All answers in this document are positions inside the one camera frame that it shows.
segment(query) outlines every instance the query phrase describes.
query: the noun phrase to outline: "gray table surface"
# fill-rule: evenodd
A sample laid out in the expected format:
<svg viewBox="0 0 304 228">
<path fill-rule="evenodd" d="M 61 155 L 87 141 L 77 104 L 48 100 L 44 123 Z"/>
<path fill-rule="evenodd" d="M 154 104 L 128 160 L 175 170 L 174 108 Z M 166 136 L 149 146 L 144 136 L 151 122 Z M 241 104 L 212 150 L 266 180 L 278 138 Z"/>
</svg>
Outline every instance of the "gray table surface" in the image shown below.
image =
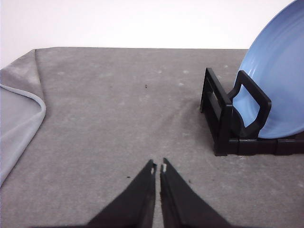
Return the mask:
<svg viewBox="0 0 304 228">
<path fill-rule="evenodd" d="M 84 224 L 148 159 L 159 169 L 167 157 L 232 224 L 303 228 L 304 156 L 215 157 L 198 110 L 205 68 L 229 91 L 245 52 L 37 50 L 47 114 L 1 188 L 1 227 Z M 163 227 L 158 174 L 155 228 Z"/>
</svg>

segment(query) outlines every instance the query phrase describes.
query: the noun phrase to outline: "gray towel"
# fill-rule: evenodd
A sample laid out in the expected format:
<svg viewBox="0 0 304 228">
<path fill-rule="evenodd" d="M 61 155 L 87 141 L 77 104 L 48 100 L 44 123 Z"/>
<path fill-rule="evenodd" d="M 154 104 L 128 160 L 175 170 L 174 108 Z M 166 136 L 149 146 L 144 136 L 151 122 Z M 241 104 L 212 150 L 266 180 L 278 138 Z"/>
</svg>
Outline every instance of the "gray towel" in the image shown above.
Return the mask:
<svg viewBox="0 0 304 228">
<path fill-rule="evenodd" d="M 0 72 L 1 184 L 46 113 L 35 53 L 35 50 L 28 52 Z"/>
</svg>

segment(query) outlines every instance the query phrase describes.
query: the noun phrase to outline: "blue plate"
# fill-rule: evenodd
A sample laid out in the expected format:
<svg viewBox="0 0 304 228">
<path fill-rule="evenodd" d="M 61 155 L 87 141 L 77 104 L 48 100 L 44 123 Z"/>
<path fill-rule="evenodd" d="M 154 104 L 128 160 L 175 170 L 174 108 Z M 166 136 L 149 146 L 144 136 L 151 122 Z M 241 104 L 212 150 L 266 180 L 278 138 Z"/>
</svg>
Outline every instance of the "blue plate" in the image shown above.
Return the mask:
<svg viewBox="0 0 304 228">
<path fill-rule="evenodd" d="M 245 55 L 240 70 L 272 101 L 260 138 L 304 131 L 304 0 L 292 2 L 268 23 Z M 259 105 L 244 87 L 233 105 L 245 126 L 255 120 Z"/>
</svg>

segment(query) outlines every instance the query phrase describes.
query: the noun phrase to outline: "dish rack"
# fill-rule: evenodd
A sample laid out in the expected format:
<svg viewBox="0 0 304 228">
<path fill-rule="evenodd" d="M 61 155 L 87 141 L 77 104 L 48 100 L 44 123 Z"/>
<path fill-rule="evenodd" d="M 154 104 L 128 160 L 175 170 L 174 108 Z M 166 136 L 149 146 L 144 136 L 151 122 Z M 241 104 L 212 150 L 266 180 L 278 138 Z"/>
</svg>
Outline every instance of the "dish rack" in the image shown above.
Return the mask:
<svg viewBox="0 0 304 228">
<path fill-rule="evenodd" d="M 232 105 L 232 99 L 239 93 L 242 85 L 260 106 L 257 118 L 247 127 Z M 235 85 L 227 94 L 212 68 L 206 68 L 200 112 L 207 119 L 216 156 L 304 153 L 304 132 L 277 139 L 258 137 L 270 109 L 271 100 L 245 71 L 238 72 Z"/>
</svg>

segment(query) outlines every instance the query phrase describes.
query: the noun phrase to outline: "white wall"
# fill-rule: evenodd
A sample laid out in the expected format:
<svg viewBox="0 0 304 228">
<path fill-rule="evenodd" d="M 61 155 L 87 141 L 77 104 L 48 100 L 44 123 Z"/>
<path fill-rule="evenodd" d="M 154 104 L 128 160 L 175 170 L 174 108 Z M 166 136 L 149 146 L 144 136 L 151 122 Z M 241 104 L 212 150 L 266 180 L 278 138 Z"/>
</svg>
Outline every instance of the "white wall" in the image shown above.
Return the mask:
<svg viewBox="0 0 304 228">
<path fill-rule="evenodd" d="M 34 48 L 249 48 L 291 0 L 1 0 L 1 68 Z"/>
</svg>

